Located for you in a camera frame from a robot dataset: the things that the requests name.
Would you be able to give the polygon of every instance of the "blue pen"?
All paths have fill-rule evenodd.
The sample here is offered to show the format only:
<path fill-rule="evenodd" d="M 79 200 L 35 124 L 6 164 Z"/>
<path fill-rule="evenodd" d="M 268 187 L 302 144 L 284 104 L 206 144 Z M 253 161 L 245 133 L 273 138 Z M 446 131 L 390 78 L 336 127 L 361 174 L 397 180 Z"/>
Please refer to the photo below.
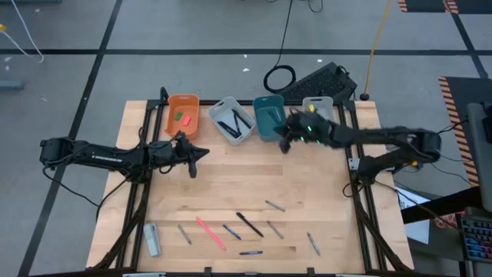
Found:
<path fill-rule="evenodd" d="M 229 228 L 227 225 L 223 224 L 222 226 L 224 226 L 224 228 L 226 230 L 228 230 L 233 236 L 235 236 L 236 238 L 238 238 L 239 240 L 241 240 L 241 237 L 238 234 L 236 234 L 236 232 L 232 231 L 232 229 Z"/>
<path fill-rule="evenodd" d="M 263 254 L 263 251 L 250 251 L 250 252 L 241 252 L 239 255 L 258 255 Z"/>

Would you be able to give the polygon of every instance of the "concrete floor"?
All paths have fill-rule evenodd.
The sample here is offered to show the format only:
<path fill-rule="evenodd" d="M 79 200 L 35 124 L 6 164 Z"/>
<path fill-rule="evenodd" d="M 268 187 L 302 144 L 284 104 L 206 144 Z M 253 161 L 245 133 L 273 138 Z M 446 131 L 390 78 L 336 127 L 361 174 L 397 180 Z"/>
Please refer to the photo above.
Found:
<path fill-rule="evenodd" d="M 64 0 L 58 5 L 23 5 L 21 13 L 33 38 L 44 49 L 98 49 L 115 0 Z M 313 14 L 307 2 L 294 1 L 285 48 L 370 49 L 386 0 L 333 0 Z M 108 49 L 278 48 L 288 1 L 264 0 L 123 0 Z M 492 15 L 462 15 L 476 49 L 492 50 Z M 32 48 L 10 5 L 0 5 L 0 23 L 24 48 Z M 0 49 L 14 48 L 0 36 Z M 450 14 L 403 13 L 394 0 L 379 43 L 380 49 L 466 50 Z M 276 55 L 106 55 L 95 80 L 78 139 L 114 145 L 124 104 L 157 98 L 163 85 L 171 94 L 195 93 L 202 99 L 226 95 L 253 99 L 268 95 L 264 74 Z M 295 68 L 298 78 L 328 62 L 343 65 L 362 92 L 368 55 L 284 55 L 281 64 Z M 95 55 L 46 55 L 38 64 L 22 55 L 0 55 L 0 78 L 28 81 L 21 92 L 0 93 L 0 269 L 18 274 L 50 181 L 38 161 L 39 142 L 67 135 L 85 89 Z M 492 57 L 480 57 L 492 74 Z M 371 99 L 383 126 L 406 125 L 441 130 L 449 119 L 437 77 L 478 77 L 469 56 L 376 56 Z M 277 86 L 288 76 L 272 75 Z M 451 133 L 443 134 L 443 154 L 459 157 Z M 437 166 L 465 176 L 460 163 Z M 63 182 L 98 202 L 107 172 L 71 165 Z M 430 166 L 418 173 L 396 175 L 413 189 L 448 195 L 468 187 L 459 178 Z M 30 273 L 82 270 L 95 227 L 95 208 L 60 189 Z M 427 266 L 414 255 L 417 270 L 456 272 Z"/>

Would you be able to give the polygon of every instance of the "black keyboard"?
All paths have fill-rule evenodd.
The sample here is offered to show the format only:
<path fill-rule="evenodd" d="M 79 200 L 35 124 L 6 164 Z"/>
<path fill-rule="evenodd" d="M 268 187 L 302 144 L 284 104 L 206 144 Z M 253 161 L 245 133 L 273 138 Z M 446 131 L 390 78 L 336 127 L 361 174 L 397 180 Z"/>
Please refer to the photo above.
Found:
<path fill-rule="evenodd" d="M 330 62 L 302 80 L 284 88 L 278 94 L 282 95 L 284 100 L 330 96 L 334 101 L 340 101 L 349 99 L 355 88 L 357 85 L 348 77 L 348 74 L 334 62 Z"/>
<path fill-rule="evenodd" d="M 492 219 L 457 215 L 457 226 L 465 232 L 462 235 L 464 256 L 478 262 L 492 262 Z"/>

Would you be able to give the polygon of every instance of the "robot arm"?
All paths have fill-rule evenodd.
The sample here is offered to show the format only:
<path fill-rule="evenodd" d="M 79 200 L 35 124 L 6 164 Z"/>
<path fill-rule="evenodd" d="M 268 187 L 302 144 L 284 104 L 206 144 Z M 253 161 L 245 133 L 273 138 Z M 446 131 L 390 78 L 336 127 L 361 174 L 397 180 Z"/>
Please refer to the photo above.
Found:
<path fill-rule="evenodd" d="M 188 163 L 192 178 L 197 175 L 196 161 L 209 153 L 208 149 L 193 146 L 184 133 L 178 133 L 171 141 L 152 142 L 150 145 L 124 150 L 95 145 L 69 138 L 51 138 L 41 141 L 39 160 L 48 168 L 72 163 L 100 169 L 118 171 L 129 176 L 130 182 L 143 182 L 146 169 L 160 169 Z"/>
<path fill-rule="evenodd" d="M 421 128 L 405 127 L 356 130 L 342 126 L 321 117 L 316 111 L 300 112 L 291 110 L 286 125 L 275 131 L 282 136 L 280 148 L 288 153 L 291 142 L 301 140 L 316 142 L 334 149 L 350 147 L 353 144 L 392 144 L 399 149 L 379 157 L 364 156 L 357 167 L 357 180 L 364 185 L 375 182 L 382 170 L 401 169 L 416 161 L 436 162 L 440 158 L 440 136 Z"/>

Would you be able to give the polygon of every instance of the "white cable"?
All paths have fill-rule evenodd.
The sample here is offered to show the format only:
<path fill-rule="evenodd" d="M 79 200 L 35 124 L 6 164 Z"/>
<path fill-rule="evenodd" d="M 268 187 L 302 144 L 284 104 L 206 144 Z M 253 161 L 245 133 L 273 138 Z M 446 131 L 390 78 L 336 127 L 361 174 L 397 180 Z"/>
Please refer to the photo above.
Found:
<path fill-rule="evenodd" d="M 41 60 L 38 61 L 38 63 L 42 63 L 44 60 L 45 60 L 45 57 L 44 55 L 41 53 L 41 51 L 39 51 L 38 49 L 38 46 L 36 46 L 36 44 L 34 43 L 34 40 L 32 39 L 31 37 L 31 33 L 29 32 L 29 29 L 28 29 L 28 26 L 25 24 L 24 22 L 24 19 L 21 15 L 21 12 L 18 10 L 17 8 L 17 5 L 15 4 L 15 0 L 12 0 L 12 4 L 14 5 L 14 8 L 15 8 L 15 11 L 17 12 L 17 15 L 18 17 L 21 19 L 21 22 L 22 24 L 24 25 L 24 29 L 25 29 L 25 32 L 28 34 L 28 37 L 29 37 L 29 40 L 31 41 L 32 43 L 32 46 L 34 46 L 34 48 L 36 49 L 36 51 L 39 53 L 39 55 L 41 56 Z M 22 50 L 19 45 L 14 41 L 13 38 L 10 37 L 10 35 L 8 35 L 5 31 L 2 31 L 2 33 L 4 33 L 4 35 L 7 36 L 7 38 L 10 39 L 10 41 L 22 52 L 24 53 L 25 55 L 27 55 L 28 57 L 31 57 L 33 58 L 32 56 L 28 55 L 28 53 L 26 53 L 24 50 Z"/>

